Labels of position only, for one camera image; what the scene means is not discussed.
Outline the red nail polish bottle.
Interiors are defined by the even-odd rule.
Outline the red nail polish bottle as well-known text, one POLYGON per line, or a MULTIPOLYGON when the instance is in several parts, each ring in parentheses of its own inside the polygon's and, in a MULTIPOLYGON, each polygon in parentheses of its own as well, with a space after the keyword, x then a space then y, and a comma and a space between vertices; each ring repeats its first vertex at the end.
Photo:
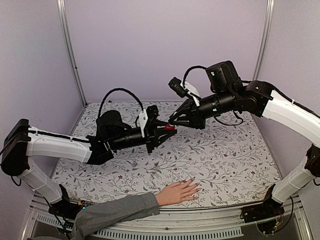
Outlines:
POLYGON ((166 129, 166 130, 175 130, 175 126, 174 126, 174 125, 167 124, 167 125, 165 126, 165 129, 166 129))

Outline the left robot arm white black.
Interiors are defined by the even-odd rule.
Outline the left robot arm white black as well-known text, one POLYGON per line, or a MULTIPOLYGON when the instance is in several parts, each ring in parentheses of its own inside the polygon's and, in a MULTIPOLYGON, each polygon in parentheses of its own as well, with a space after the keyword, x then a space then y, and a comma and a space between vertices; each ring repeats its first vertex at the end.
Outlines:
POLYGON ((143 109, 138 116, 140 126, 132 128, 123 122, 119 111, 109 110, 96 119, 96 134, 86 137, 43 131, 30 126, 28 119, 20 119, 4 140, 1 169, 8 176, 23 180, 54 204, 63 217, 70 217, 75 210, 65 188, 53 182, 30 157, 47 156, 102 165, 113 159, 117 150, 145 145, 150 154, 177 133, 174 126, 157 117, 157 111, 147 113, 143 109))

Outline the grey sleeved forearm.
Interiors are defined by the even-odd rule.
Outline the grey sleeved forearm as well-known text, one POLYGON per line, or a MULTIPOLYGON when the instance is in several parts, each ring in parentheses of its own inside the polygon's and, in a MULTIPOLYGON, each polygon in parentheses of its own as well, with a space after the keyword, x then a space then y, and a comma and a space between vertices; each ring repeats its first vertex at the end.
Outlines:
POLYGON ((150 192, 91 205, 77 214, 72 228, 72 239, 84 240, 86 236, 117 222, 146 218, 159 213, 159 203, 150 192))

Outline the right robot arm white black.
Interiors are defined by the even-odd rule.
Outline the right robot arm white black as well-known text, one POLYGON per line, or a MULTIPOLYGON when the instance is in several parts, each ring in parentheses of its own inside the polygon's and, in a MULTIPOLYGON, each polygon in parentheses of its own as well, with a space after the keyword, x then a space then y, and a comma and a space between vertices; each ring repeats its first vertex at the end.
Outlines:
POLYGON ((169 87, 188 99, 169 117, 168 129, 183 126, 204 129, 206 119, 223 113, 249 112, 257 117, 278 122, 311 142, 303 160, 284 179, 272 185, 259 206, 262 218, 269 218, 292 194, 320 176, 320 117, 287 97, 273 84, 259 80, 241 80, 234 64, 223 61, 209 67, 196 65, 187 69, 205 70, 212 95, 201 98, 197 89, 185 79, 174 77, 169 87))

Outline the mannequin hand with nails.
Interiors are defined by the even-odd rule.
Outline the mannequin hand with nails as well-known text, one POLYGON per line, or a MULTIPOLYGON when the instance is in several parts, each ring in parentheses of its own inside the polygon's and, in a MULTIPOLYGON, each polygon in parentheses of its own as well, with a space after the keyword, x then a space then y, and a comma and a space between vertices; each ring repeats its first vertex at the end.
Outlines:
POLYGON ((196 200, 196 193, 201 190, 199 187, 201 184, 194 181, 195 179, 191 178, 167 185, 155 195, 158 205, 163 207, 196 200))

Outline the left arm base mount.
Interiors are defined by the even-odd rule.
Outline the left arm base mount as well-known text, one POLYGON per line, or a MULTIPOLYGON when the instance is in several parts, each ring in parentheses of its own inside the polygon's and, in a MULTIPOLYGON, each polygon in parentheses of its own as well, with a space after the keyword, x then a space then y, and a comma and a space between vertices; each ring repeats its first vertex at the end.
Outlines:
POLYGON ((50 203, 48 212, 66 219, 75 220, 77 214, 91 204, 88 201, 80 200, 77 203, 70 202, 68 192, 65 187, 59 184, 62 197, 57 203, 50 203))

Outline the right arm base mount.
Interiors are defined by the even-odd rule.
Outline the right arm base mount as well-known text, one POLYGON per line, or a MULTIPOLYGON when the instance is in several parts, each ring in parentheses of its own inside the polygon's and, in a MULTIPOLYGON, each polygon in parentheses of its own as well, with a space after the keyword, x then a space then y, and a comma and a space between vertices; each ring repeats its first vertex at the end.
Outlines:
POLYGON ((272 191, 274 187, 275 184, 269 187, 262 203, 242 207, 241 214, 239 216, 245 223, 273 218, 273 220, 257 224, 257 229, 265 236, 274 235, 284 229, 291 221, 294 212, 294 200, 290 196, 290 215, 286 223, 282 227, 279 227, 283 223, 285 210, 282 203, 278 203, 272 199, 272 191))

